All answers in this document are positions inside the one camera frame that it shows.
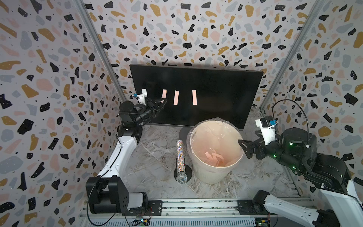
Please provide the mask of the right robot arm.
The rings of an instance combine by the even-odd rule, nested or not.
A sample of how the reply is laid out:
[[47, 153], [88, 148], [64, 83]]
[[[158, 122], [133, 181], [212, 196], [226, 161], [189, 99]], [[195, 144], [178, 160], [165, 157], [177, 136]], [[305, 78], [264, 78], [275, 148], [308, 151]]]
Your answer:
[[308, 209], [259, 190], [252, 211], [288, 218], [305, 227], [361, 227], [363, 203], [359, 200], [345, 162], [317, 152], [317, 138], [303, 129], [290, 128], [282, 135], [274, 127], [256, 131], [255, 141], [238, 140], [248, 159], [270, 157], [295, 175], [311, 182], [330, 204], [329, 210]]

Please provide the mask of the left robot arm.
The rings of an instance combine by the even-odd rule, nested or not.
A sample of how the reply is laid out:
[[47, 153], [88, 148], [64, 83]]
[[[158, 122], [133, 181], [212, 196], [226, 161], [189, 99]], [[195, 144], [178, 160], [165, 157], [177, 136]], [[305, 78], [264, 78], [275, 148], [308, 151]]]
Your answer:
[[117, 144], [105, 167], [97, 177], [87, 180], [88, 210], [92, 214], [125, 214], [148, 209], [146, 193], [130, 193], [121, 176], [142, 137], [143, 126], [158, 116], [166, 98], [144, 99], [141, 104], [126, 101], [120, 104], [122, 124], [116, 136]]

